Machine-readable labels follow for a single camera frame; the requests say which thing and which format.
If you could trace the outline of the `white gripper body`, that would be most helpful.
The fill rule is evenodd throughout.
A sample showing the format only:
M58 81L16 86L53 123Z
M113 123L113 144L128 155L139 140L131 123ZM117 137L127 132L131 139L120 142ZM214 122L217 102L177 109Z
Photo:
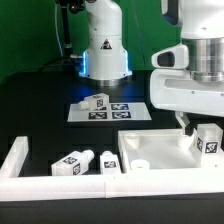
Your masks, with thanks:
M185 70L155 69L150 99L157 109L224 117L224 82L199 82Z

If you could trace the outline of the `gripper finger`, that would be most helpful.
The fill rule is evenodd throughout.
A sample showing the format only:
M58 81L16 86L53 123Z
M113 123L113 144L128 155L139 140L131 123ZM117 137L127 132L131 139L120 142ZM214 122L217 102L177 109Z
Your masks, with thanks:
M175 117L181 126L182 133L191 136L193 134L193 128L190 125L190 120L188 119L187 114L185 112L176 111Z

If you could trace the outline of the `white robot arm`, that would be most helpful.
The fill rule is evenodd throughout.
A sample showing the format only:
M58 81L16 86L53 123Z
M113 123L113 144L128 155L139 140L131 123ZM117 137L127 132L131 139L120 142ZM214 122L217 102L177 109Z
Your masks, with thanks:
M181 28L180 43L151 57L150 100L182 126L189 113L224 117L224 0L160 0L161 14ZM89 47L79 76L100 85L129 78L122 12L112 0L86 0Z

